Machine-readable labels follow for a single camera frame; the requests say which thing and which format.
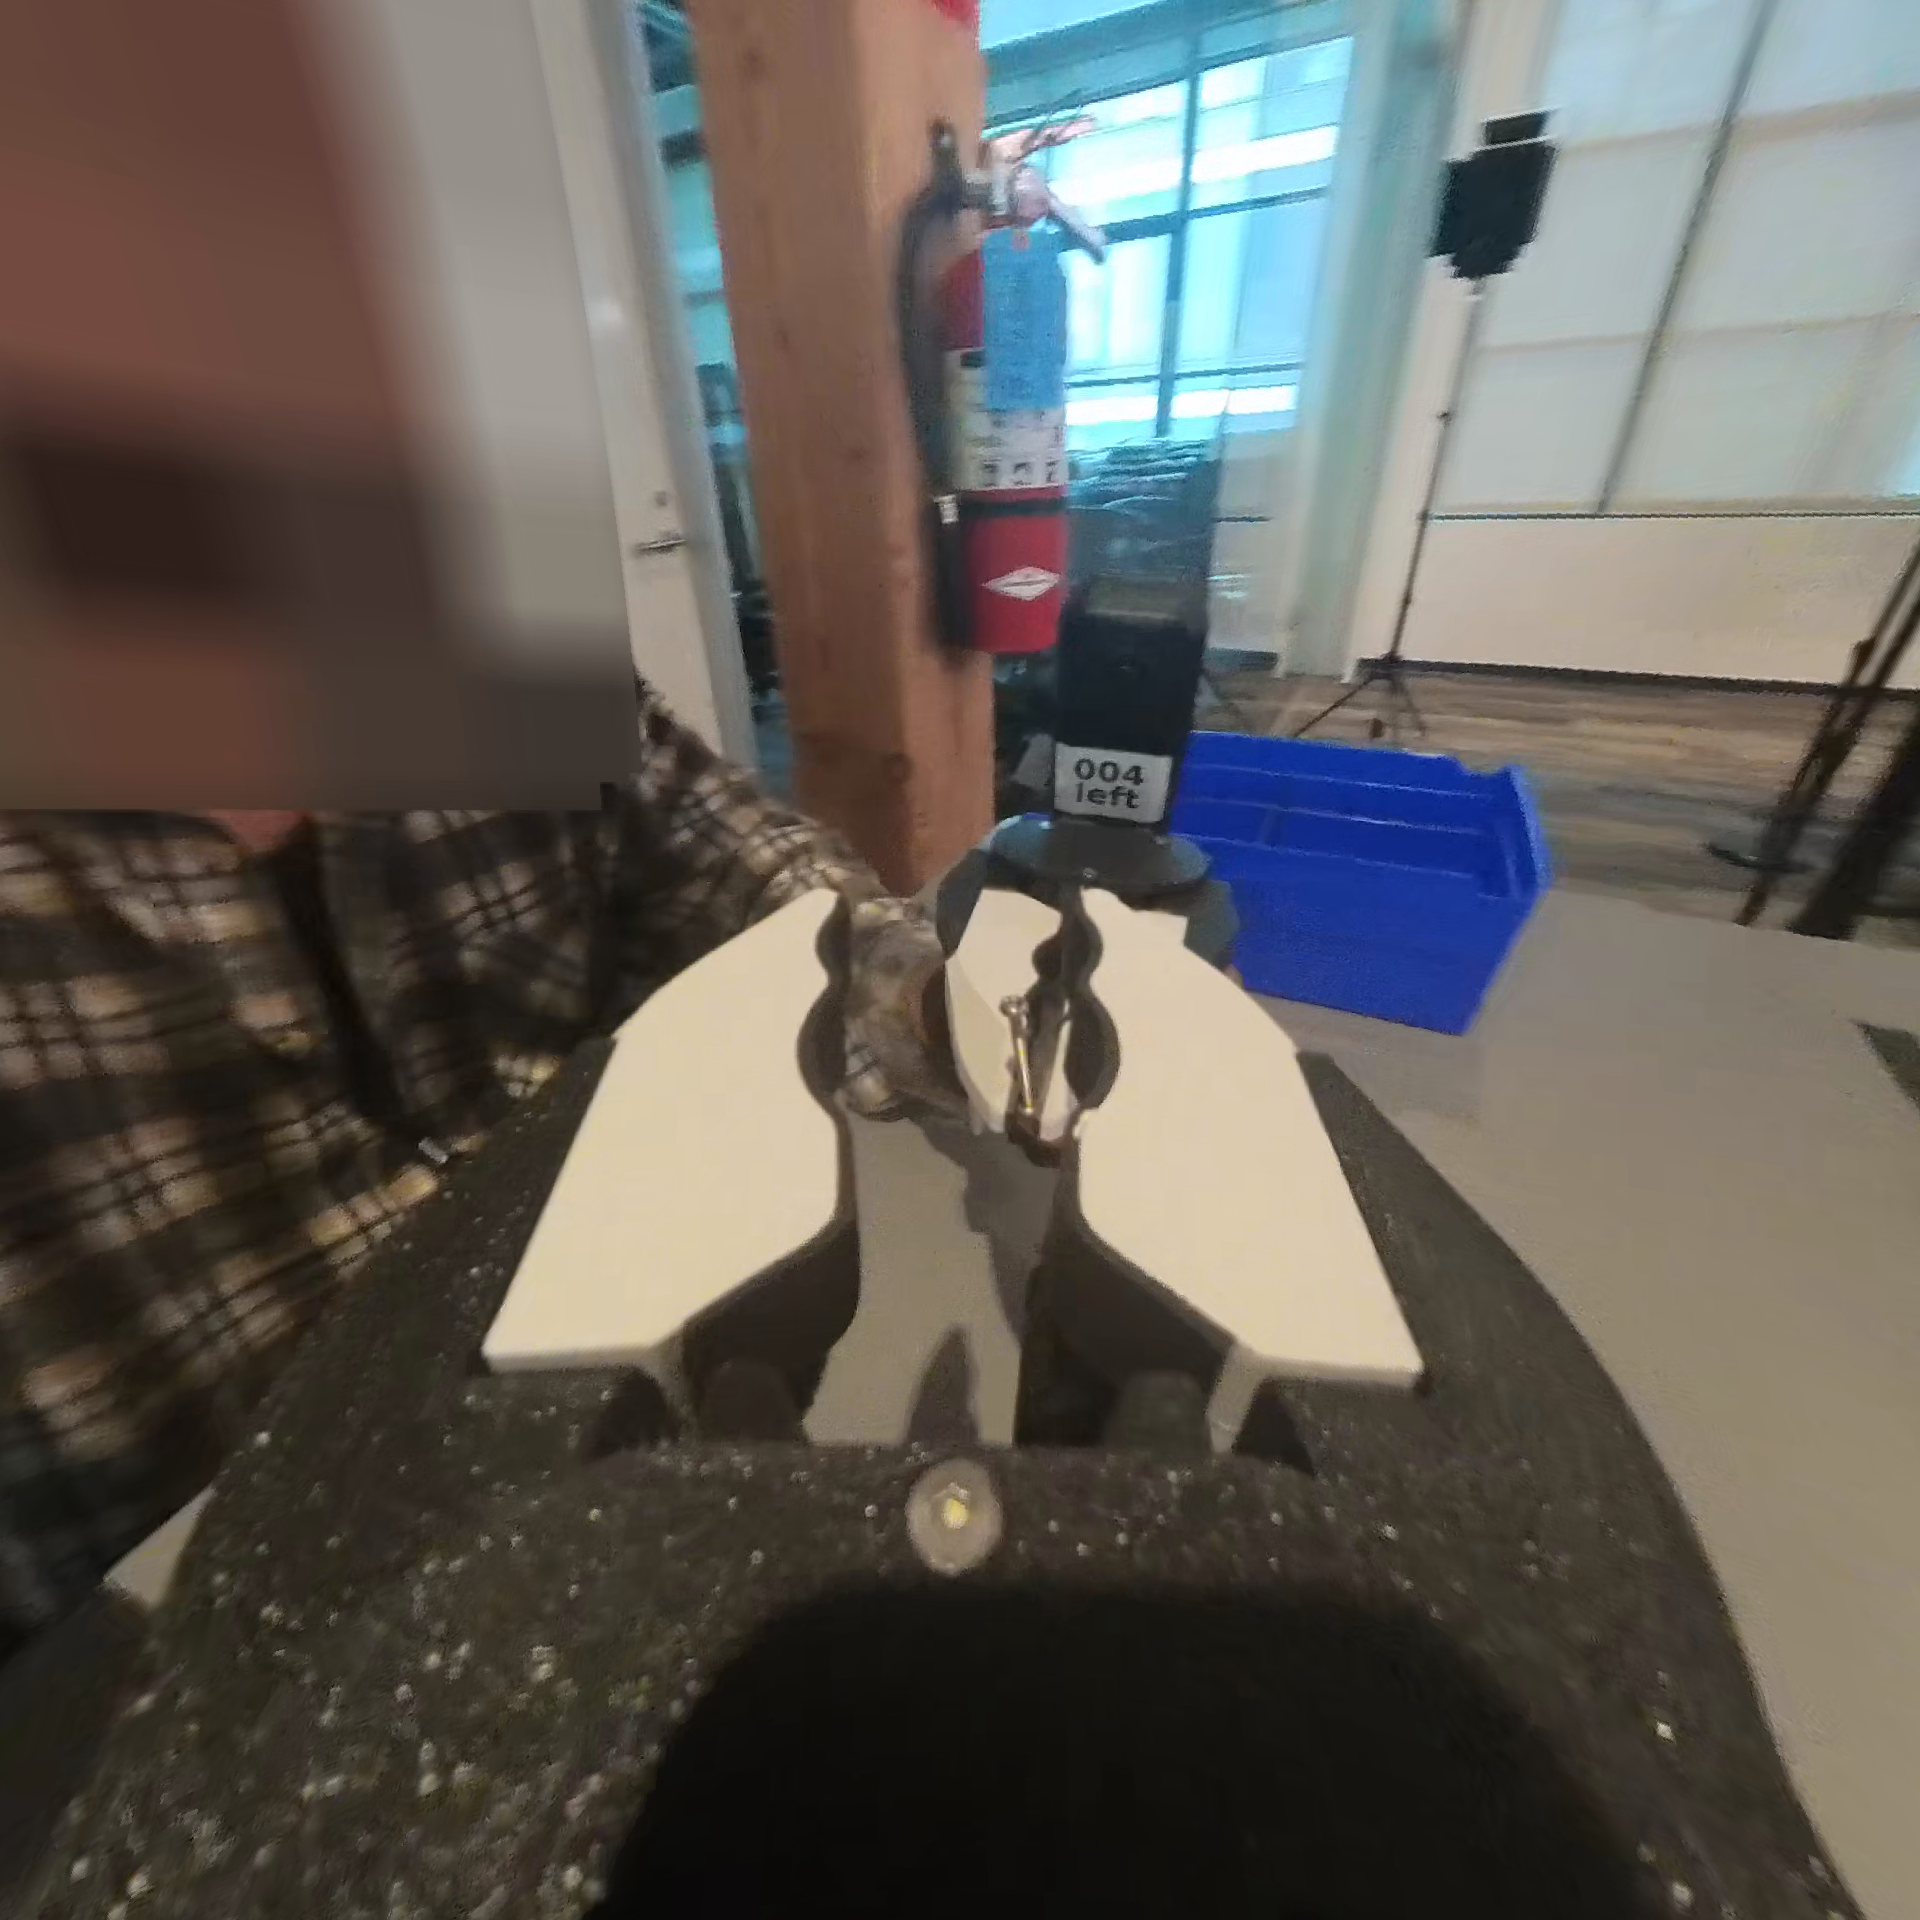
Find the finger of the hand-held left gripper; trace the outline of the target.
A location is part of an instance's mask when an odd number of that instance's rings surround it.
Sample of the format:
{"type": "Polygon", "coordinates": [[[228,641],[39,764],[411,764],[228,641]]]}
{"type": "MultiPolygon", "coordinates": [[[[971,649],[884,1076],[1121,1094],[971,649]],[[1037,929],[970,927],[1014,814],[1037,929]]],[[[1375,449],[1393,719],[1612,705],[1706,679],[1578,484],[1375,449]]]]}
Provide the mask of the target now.
{"type": "Polygon", "coordinates": [[[1076,1096],[1067,1080],[1071,1016],[1060,966],[1063,912],[1034,895],[985,888],[971,904],[956,951],[947,957],[947,1006],[951,1054],[966,1090],[978,1130],[1006,1134],[1010,1041],[1002,999],[1045,984],[1058,994],[1063,1030],[1051,1090],[1046,1136],[1067,1137],[1076,1096]]]}

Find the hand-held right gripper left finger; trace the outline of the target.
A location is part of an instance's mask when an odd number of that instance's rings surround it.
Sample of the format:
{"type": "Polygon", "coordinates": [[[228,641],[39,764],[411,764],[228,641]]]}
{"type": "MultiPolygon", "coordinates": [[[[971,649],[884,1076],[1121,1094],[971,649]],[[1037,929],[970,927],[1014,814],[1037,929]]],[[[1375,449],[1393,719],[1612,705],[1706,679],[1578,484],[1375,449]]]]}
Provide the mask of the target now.
{"type": "Polygon", "coordinates": [[[493,1374],[807,1372],[857,1305],[834,1094],[849,902],[810,890],[669,977],[609,1063],[485,1337],[493,1374]]]}

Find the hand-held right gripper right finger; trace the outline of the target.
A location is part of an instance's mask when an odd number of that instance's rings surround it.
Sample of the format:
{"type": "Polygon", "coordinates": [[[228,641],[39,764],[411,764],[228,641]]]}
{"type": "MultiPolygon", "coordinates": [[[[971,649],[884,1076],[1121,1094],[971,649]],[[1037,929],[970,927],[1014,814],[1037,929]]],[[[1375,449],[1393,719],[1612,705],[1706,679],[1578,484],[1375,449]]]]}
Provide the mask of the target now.
{"type": "Polygon", "coordinates": [[[1427,1361],[1289,1034],[1180,921],[1075,890],[1060,1169],[1043,1241],[1043,1444],[1169,1404],[1242,1447],[1283,1388],[1417,1396],[1427,1361]]]}

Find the silver bolt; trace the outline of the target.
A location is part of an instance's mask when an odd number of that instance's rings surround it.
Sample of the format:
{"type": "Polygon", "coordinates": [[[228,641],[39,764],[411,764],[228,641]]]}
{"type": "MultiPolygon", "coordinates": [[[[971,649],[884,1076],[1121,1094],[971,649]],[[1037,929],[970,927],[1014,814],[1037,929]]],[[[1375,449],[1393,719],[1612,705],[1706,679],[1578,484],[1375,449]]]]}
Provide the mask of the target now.
{"type": "Polygon", "coordinates": [[[1010,1041],[1010,1086],[1006,1100],[1006,1134],[1031,1156],[1051,1152],[1046,1103],[1058,1063],[1063,1010],[1058,994],[1034,984],[999,1000],[1010,1041]]]}

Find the person's left forearm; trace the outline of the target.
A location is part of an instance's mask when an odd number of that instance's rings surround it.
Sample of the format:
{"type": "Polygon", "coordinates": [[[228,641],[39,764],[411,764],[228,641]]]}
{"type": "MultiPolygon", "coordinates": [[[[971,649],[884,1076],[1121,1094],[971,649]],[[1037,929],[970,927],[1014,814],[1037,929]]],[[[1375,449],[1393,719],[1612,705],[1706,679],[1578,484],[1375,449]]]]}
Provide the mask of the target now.
{"type": "Polygon", "coordinates": [[[886,895],[870,876],[821,868],[849,914],[843,1000],[849,1108],[870,1119],[970,1116],[954,1060],[947,953],[929,902],[886,895]]]}

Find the red fire extinguisher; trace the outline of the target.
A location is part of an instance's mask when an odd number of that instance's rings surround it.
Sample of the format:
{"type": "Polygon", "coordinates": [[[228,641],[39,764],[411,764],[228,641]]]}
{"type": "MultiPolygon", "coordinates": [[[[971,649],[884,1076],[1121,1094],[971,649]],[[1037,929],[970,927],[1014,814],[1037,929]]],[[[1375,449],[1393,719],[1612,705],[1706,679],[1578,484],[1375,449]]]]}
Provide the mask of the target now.
{"type": "Polygon", "coordinates": [[[1067,398],[1055,413],[982,404],[985,233],[1054,223],[1067,254],[1107,258],[1108,239],[1049,182],[1043,154],[1095,129],[1083,111],[990,134],[966,160],[947,120],[929,127],[929,175],[897,247],[897,337],[918,460],[918,533],[934,637],[954,650],[1034,656],[1054,647],[1066,605],[1067,398]]]}

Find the blue plastic bin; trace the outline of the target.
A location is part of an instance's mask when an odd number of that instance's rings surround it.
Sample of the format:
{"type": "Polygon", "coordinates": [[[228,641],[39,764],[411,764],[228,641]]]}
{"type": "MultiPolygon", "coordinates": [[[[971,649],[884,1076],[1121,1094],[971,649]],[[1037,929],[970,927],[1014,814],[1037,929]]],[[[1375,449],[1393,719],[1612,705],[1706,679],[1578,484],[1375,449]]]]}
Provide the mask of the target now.
{"type": "Polygon", "coordinates": [[[1231,890],[1250,991],[1454,1037],[1553,886],[1517,765],[1193,732],[1170,828],[1231,890]]]}

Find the blue paper tag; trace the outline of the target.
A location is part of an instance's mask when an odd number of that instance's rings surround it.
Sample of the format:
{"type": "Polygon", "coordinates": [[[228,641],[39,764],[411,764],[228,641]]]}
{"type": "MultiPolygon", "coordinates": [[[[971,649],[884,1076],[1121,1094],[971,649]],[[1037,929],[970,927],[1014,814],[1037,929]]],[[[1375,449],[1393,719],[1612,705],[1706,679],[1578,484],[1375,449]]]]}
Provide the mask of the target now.
{"type": "Polygon", "coordinates": [[[980,250],[982,404],[996,416],[1066,406],[1067,276],[1054,223],[987,231],[980,250]]]}

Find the black light panel stand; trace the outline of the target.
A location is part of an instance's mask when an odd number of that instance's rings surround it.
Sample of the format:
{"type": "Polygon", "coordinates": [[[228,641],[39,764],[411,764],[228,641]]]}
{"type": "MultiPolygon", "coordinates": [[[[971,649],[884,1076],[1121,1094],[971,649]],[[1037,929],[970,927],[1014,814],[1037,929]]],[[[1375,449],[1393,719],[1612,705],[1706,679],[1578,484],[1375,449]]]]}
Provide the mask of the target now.
{"type": "Polygon", "coordinates": [[[1547,136],[1547,111],[1517,111],[1481,124],[1481,141],[1447,162],[1428,258],[1444,261],[1466,287],[1463,325],[1447,382],[1447,396],[1433,418],[1433,444],[1425,495],[1412,520],[1412,538],[1402,576],[1399,605],[1378,656],[1355,662],[1341,689],[1313,710],[1289,734],[1307,737],[1347,708],[1372,698],[1366,741],[1399,748],[1403,728],[1428,734],[1425,710],[1409,681],[1405,633],[1425,572],[1437,494],[1450,470],[1455,422],[1466,400],[1475,354],[1481,344],[1486,295],[1492,280],[1511,274],[1529,249],[1546,205],[1557,143],[1547,136]]]}

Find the black tripod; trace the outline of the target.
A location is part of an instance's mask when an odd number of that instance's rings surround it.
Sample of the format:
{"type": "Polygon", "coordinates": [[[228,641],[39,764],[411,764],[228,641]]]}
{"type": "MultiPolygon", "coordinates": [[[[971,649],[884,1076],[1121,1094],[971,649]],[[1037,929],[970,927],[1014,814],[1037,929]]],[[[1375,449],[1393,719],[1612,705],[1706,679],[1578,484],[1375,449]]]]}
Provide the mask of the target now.
{"type": "Polygon", "coordinates": [[[1772,807],[1747,836],[1719,839],[1708,854],[1747,876],[1735,924],[1758,925],[1788,878],[1803,871],[1798,848],[1812,831],[1843,767],[1865,741],[1868,724],[1890,704],[1906,704],[1905,719],[1879,780],[1858,801],[1837,840],[1812,866],[1812,885],[1785,927],[1798,936],[1847,942],[1865,921],[1899,919],[1882,902],[1882,886],[1895,858],[1915,836],[1918,820],[1918,710],[1915,693],[1892,681],[1918,633],[1918,548],[1905,562],[1879,609],[1847,658],[1839,681],[1827,695],[1806,748],[1779,789],[1772,807]]]}

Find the wooden post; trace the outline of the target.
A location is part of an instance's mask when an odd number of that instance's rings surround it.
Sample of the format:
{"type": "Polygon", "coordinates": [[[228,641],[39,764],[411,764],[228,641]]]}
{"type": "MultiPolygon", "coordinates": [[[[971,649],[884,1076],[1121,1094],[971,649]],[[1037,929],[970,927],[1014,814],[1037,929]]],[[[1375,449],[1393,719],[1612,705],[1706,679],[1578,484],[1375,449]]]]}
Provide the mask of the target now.
{"type": "Polygon", "coordinates": [[[897,265],[929,132],[980,129],[929,2],[685,6],[801,807],[893,894],[991,824],[991,669],[940,639],[897,265]]]}

